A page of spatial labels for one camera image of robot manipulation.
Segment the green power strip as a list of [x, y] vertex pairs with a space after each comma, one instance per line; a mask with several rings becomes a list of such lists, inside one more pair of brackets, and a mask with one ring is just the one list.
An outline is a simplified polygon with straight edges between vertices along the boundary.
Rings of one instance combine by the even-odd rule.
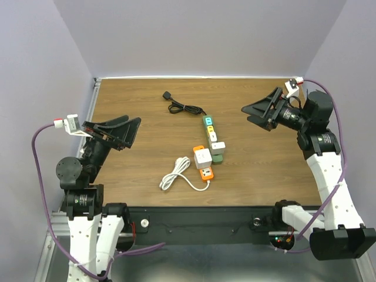
[[219, 165], [223, 162], [226, 144], [219, 139], [212, 115], [204, 115], [202, 119], [207, 136], [208, 148], [212, 156], [212, 163]]

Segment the teal usb charger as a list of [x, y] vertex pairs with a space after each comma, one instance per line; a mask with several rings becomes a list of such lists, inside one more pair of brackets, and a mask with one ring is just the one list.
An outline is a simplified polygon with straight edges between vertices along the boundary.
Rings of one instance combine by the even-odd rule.
[[204, 118], [204, 123], [206, 126], [211, 126], [213, 124], [211, 117]]

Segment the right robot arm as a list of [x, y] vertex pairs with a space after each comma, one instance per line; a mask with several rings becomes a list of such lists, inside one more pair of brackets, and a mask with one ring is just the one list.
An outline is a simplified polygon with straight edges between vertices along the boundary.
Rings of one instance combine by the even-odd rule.
[[296, 201], [280, 200], [272, 209], [270, 222], [277, 229], [292, 227], [297, 240], [307, 239], [317, 260], [358, 259], [375, 243], [375, 229], [365, 226], [354, 207], [344, 179], [344, 153], [327, 127], [333, 99], [316, 90], [307, 95], [304, 104], [294, 107], [291, 98], [277, 87], [241, 111], [249, 122], [267, 131], [283, 125], [297, 132], [297, 143], [314, 176], [321, 206], [310, 214]]

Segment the orange power strip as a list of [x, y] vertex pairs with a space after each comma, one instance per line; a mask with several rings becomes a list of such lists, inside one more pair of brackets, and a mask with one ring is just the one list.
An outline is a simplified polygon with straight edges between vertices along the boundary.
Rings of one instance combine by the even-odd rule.
[[[196, 146], [193, 148], [193, 153], [195, 150], [199, 150], [199, 149], [204, 149], [204, 146]], [[198, 171], [200, 172], [200, 175], [201, 175], [201, 178], [202, 178], [202, 181], [206, 182], [208, 180], [211, 180], [214, 178], [214, 174], [213, 174], [213, 171], [211, 169], [211, 166], [208, 167], [208, 168], [205, 168], [205, 169], [198, 169]]]

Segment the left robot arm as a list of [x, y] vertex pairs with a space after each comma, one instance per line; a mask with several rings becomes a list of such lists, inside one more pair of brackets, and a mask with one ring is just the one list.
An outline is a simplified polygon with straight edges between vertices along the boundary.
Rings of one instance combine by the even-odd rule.
[[79, 157], [64, 157], [56, 166], [70, 232], [68, 281], [109, 280], [108, 264], [131, 218], [125, 203], [103, 204], [104, 185], [95, 179], [112, 149], [132, 147], [141, 121], [124, 115], [81, 125], [74, 114], [53, 122], [55, 128], [85, 138]]

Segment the white cube adapter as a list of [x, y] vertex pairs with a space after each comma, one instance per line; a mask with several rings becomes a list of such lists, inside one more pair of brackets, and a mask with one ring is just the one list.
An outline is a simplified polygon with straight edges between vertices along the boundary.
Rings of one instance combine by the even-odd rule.
[[194, 162], [197, 169], [205, 169], [211, 166], [212, 157], [208, 148], [194, 151]]

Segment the white charger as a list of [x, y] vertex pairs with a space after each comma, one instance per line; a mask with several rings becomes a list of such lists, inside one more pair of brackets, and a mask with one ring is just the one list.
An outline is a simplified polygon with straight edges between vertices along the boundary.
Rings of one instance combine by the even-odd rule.
[[210, 145], [210, 151], [213, 155], [221, 155], [224, 153], [226, 144], [224, 142], [213, 142]]
[[210, 132], [209, 133], [209, 143], [216, 143], [217, 142], [217, 135], [216, 132]]

